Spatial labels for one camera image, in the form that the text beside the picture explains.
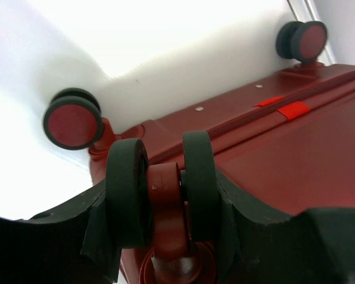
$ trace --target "suitcase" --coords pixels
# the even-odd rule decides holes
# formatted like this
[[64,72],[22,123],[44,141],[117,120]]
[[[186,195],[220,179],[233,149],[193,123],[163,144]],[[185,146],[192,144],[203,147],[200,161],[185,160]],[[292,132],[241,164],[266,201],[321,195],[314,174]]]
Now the suitcase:
[[[326,37],[322,23],[290,22],[277,37],[277,52],[301,63],[121,134],[101,118],[91,94],[64,90],[47,110],[44,129],[60,147],[89,146],[94,184],[105,178],[108,151],[117,140],[140,138],[150,164],[176,162],[182,170],[183,133],[205,130],[217,178],[224,176],[264,204],[289,215],[317,207],[355,208],[355,66],[317,62]],[[63,130],[52,125],[61,106],[71,105],[91,113],[75,140],[66,138],[72,132],[68,125]],[[68,121],[60,112],[58,120]],[[122,250],[129,284],[140,283],[150,249]]]

